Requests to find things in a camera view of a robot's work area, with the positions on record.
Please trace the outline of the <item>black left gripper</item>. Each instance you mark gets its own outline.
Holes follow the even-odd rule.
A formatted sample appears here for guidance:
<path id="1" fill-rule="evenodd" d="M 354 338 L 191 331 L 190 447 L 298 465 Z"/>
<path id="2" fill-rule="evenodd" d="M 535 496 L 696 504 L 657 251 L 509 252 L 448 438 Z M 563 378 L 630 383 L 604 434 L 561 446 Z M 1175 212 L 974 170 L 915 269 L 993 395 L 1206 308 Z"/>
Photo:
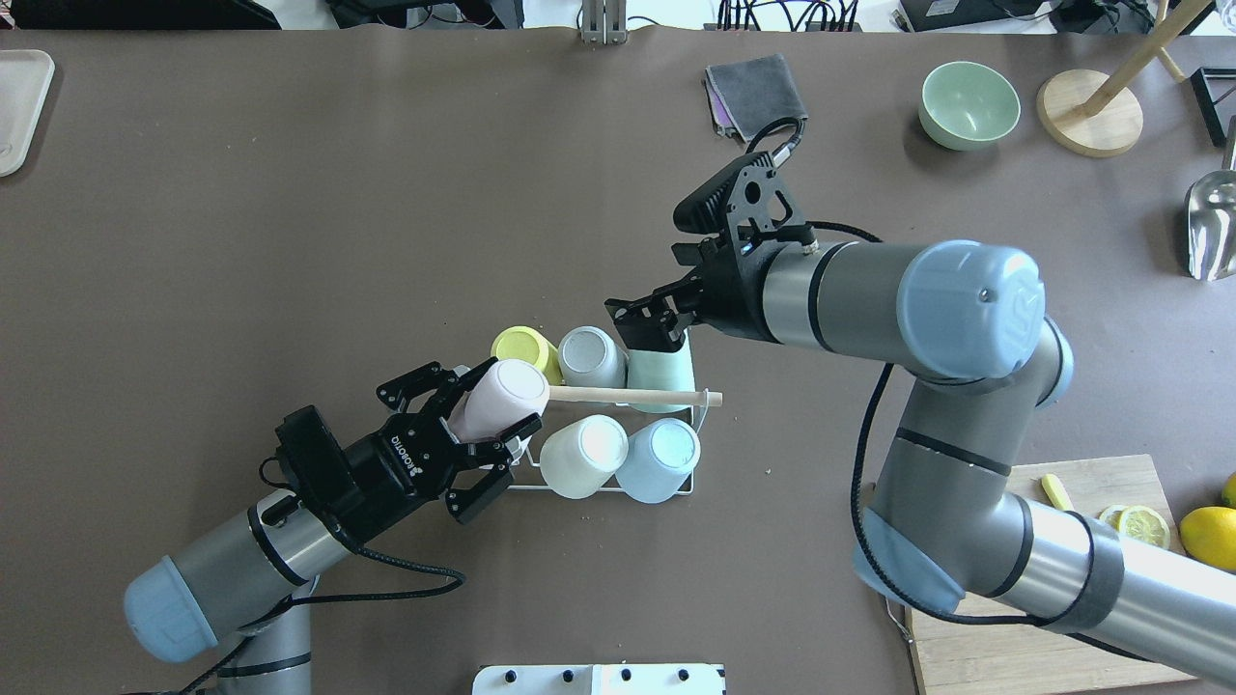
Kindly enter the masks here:
<path id="1" fill-rule="evenodd" d="M 456 373 L 438 362 L 376 388 L 377 399 L 393 417 L 379 432 L 350 446 L 331 441 L 337 481 L 328 493 L 328 510 L 339 540 L 375 540 L 445 491 L 449 514 L 467 524 L 510 486 L 520 441 L 543 429 L 543 417 L 533 413 L 493 434 L 464 441 L 442 419 L 473 388 L 475 375 L 468 369 Z M 478 479 L 471 486 L 459 486 L 466 471 L 478 471 Z"/>

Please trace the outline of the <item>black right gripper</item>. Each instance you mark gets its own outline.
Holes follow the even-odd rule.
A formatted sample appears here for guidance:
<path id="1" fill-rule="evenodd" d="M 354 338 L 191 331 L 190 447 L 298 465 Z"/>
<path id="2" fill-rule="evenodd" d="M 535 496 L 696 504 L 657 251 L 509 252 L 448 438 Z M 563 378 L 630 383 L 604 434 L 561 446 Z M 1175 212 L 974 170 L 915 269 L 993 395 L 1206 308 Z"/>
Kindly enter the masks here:
<path id="1" fill-rule="evenodd" d="M 688 275 L 637 299 L 606 299 L 604 310 L 618 322 L 628 350 L 677 352 L 688 338 L 684 324 L 701 322 L 729 336 L 776 343 L 765 320 L 763 284 L 782 249 L 776 241 L 735 249 L 718 236 L 672 242 L 675 261 L 688 265 Z"/>

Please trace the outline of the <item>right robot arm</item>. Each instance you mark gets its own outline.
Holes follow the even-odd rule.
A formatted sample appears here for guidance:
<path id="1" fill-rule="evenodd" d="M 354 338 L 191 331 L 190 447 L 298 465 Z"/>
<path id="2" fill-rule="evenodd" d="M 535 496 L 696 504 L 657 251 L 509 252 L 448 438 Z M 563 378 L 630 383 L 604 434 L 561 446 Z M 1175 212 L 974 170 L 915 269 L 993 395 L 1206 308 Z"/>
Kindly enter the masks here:
<path id="1" fill-rule="evenodd" d="M 989 242 L 679 242 L 680 281 L 604 301 L 625 348 L 705 324 L 913 373 L 857 573 L 955 625 L 1051 629 L 1234 686 L 1234 576 L 1007 488 L 1033 413 L 1073 377 L 1038 265 Z"/>

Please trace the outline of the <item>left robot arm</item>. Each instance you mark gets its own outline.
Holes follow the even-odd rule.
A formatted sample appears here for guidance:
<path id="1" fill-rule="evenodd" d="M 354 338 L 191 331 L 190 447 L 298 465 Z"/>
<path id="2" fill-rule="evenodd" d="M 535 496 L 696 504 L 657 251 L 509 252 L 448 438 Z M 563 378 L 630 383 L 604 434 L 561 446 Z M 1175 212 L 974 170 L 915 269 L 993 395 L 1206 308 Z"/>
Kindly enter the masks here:
<path id="1" fill-rule="evenodd" d="M 274 432 L 284 484 L 129 584 L 129 628 L 163 662 L 220 650 L 188 694 L 309 694 L 313 603 L 431 599 L 464 585 L 464 573 L 376 552 L 371 542 L 436 500 L 460 523 L 475 518 L 510 485 L 518 440 L 541 427 L 535 409 L 464 443 L 425 406 L 344 448 L 321 413 L 304 406 Z M 319 597 L 323 573 L 349 556 L 441 584 Z"/>

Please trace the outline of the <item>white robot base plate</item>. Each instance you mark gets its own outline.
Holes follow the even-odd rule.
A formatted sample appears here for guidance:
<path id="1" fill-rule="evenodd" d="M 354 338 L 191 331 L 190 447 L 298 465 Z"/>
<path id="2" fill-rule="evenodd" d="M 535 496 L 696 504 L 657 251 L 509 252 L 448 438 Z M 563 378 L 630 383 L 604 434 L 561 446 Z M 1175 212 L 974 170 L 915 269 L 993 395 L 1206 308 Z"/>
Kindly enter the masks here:
<path id="1" fill-rule="evenodd" d="M 709 663 L 491 665 L 472 694 L 726 694 L 724 667 Z"/>

